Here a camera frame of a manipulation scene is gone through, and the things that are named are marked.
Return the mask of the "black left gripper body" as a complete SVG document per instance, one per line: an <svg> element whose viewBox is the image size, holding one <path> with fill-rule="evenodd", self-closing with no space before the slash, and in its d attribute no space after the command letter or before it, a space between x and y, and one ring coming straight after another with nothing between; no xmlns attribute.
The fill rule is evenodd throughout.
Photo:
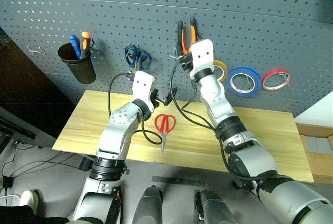
<svg viewBox="0 0 333 224"><path fill-rule="evenodd" d="M155 88L150 94L150 101L151 101L154 109L157 108L160 104L157 101L157 97L158 97L158 90Z"/></svg>

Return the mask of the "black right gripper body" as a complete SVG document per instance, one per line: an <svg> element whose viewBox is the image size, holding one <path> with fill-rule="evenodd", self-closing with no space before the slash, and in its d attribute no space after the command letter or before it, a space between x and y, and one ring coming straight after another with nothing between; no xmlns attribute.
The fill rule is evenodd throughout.
<svg viewBox="0 0 333 224"><path fill-rule="evenodd" d="M184 71L190 72L193 69L193 56L192 54L186 54L186 61L180 61L180 64Z"/></svg>

